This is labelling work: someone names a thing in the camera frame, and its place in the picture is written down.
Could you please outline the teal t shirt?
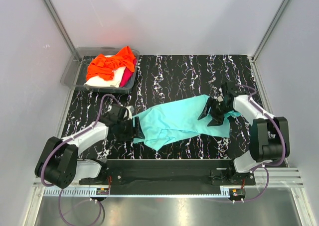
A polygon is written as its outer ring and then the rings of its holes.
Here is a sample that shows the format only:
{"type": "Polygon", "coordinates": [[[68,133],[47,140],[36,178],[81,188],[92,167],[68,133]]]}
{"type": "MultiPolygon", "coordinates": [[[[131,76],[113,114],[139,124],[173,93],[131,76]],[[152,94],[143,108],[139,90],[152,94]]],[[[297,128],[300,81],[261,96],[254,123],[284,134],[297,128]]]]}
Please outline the teal t shirt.
{"type": "Polygon", "coordinates": [[[147,147],[158,151],[164,145],[201,134],[228,138],[230,136],[229,118],[236,118],[241,114],[230,111],[225,115],[221,126],[208,126],[212,120],[210,115],[198,120],[208,99],[208,95],[200,95],[156,105],[137,114],[145,139],[134,138],[133,143],[142,142],[147,147]]]}

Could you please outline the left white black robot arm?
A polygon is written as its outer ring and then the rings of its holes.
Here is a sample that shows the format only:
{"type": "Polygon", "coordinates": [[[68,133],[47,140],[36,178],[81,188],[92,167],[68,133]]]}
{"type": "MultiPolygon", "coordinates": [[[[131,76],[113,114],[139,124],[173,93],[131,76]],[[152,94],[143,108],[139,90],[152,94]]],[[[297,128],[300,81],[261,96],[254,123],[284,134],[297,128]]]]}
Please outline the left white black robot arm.
{"type": "Polygon", "coordinates": [[[49,138],[35,167],[35,175],[44,185],[60,189],[81,180],[103,184],[108,177],[106,164],[99,160],[79,159],[79,155],[109,136],[124,142],[145,139],[139,117],[132,116],[132,106],[114,104],[83,130],[69,137],[49,138]]]}

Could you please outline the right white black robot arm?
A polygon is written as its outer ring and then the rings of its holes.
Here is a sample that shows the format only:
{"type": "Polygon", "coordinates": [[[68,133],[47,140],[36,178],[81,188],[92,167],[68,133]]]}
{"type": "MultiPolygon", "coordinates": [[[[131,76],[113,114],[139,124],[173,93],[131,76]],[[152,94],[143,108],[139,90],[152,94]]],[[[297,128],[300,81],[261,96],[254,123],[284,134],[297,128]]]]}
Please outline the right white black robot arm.
{"type": "Polygon", "coordinates": [[[207,115],[212,120],[207,126],[221,126],[226,114],[240,113],[250,124],[249,151],[232,160],[226,178],[231,184],[244,179],[244,173],[252,172],[259,166],[280,166],[290,154],[289,126],[285,117],[276,117],[258,105],[253,95],[256,90],[235,82],[221,85],[220,100],[209,97],[198,119],[207,115]]]}

